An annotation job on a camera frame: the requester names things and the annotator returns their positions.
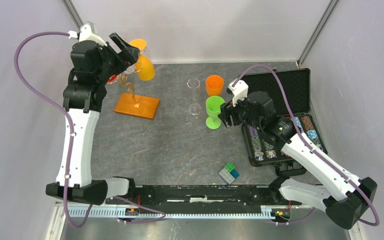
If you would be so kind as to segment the green plastic wine glass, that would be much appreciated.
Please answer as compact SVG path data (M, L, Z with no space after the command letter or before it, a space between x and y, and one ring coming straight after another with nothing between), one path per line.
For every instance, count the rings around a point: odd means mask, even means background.
M210 96L205 102L205 109L208 115L205 124L209 129L218 129L222 121L218 117L221 113L221 105L225 103L225 100L220 96Z

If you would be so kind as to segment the orange plastic wine glass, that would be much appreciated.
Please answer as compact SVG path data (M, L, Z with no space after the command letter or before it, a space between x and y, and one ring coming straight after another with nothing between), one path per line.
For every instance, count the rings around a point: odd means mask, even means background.
M210 75L205 80L206 93L212 96L220 96L224 87L224 79L219 75Z

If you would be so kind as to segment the clear champagne flute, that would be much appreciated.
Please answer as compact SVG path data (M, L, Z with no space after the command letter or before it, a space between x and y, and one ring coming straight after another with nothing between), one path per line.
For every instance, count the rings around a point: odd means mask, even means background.
M188 107L188 112L191 115L197 116L201 113L201 105L199 104L200 96L200 81L197 78L192 78L187 81L187 86L191 92L191 103Z

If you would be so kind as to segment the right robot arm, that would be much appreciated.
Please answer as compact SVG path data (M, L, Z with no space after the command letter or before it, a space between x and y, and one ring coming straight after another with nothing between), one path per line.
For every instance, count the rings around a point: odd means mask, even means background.
M296 121L276 113L267 92L228 93L232 99L220 107L218 116L225 126L252 126L265 142L296 160L321 183L317 186L278 177L268 191L273 203L288 200L309 205L346 230L358 221L374 227L380 224L372 203L377 189L373 179L361 179L337 164L300 131Z

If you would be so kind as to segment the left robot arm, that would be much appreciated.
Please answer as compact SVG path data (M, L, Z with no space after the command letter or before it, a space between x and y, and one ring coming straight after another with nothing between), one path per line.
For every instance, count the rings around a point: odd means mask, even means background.
M106 84L134 65L140 53L115 32L109 38L120 52L108 42L101 45L92 39L72 46L73 68L63 91L62 111L67 115L63 159L55 182L46 185L45 193L50 197L89 205L101 205L116 196L131 204L137 198L132 178L93 179L91 173L93 138L107 94Z

